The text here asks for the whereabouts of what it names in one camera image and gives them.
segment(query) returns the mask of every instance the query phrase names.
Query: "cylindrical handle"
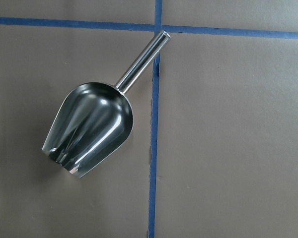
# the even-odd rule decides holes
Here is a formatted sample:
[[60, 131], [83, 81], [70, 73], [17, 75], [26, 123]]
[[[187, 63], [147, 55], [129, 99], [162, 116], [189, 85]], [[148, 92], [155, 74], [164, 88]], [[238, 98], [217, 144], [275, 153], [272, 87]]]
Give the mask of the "cylindrical handle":
[[142, 72], [159, 54], [162, 47], [168, 42], [171, 37], [168, 33], [160, 30], [148, 43], [146, 48], [140, 53], [129, 69], [119, 79], [115, 87], [125, 94], [131, 86], [136, 82]]

